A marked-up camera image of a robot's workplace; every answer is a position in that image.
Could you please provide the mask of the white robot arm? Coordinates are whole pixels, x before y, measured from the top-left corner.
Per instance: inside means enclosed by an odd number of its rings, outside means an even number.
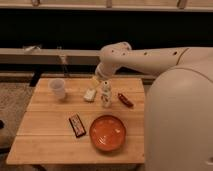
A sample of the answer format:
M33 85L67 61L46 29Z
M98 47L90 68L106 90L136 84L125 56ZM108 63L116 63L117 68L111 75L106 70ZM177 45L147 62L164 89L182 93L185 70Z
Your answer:
M146 171L213 171L213 47L99 51L95 75L126 67L156 77L145 101Z

